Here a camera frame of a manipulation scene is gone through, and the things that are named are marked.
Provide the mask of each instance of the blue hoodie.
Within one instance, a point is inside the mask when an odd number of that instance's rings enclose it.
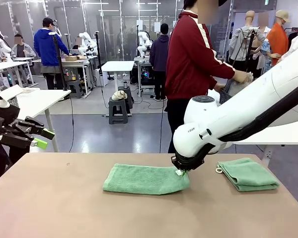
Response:
[[[34,49],[41,57],[42,65],[44,66],[59,66],[59,61],[56,54],[53,36],[49,35],[52,32],[48,28],[43,28],[37,31],[34,35]],[[69,50],[66,48],[61,38],[56,35],[59,48],[62,52],[69,55]]]
[[[151,46],[150,63],[154,71],[165,72],[168,58],[169,36],[160,35]]]

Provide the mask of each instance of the red track jacket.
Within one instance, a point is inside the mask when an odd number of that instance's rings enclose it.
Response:
[[[165,91],[168,99],[191,99],[207,95],[216,81],[212,76],[231,79],[234,69],[216,59],[205,24],[198,16],[183,11],[171,34]]]

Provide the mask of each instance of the towel loop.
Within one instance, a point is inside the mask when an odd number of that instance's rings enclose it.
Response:
[[[223,173],[223,171],[222,171],[221,168],[216,168],[216,169],[215,169],[215,172],[217,172],[218,174],[222,174],[222,173]]]

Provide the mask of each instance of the human hand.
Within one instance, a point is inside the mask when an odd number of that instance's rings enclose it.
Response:
[[[224,88],[225,88],[225,84],[221,84],[221,83],[217,83],[217,84],[214,86],[214,90],[217,91],[218,93],[219,93],[220,91],[222,91]]]
[[[244,82],[246,82],[248,80],[248,75],[247,75],[246,72],[236,70],[233,79],[236,82],[244,83]]]
[[[270,54],[270,58],[272,59],[280,59],[281,55],[279,53]]]

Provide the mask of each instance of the folded green towel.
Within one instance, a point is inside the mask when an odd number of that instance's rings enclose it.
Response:
[[[115,164],[103,190],[136,194],[162,195],[190,186],[187,174],[179,176],[175,167],[148,167]]]
[[[218,167],[240,192],[270,190],[279,186],[270,172],[249,158],[218,162]]]

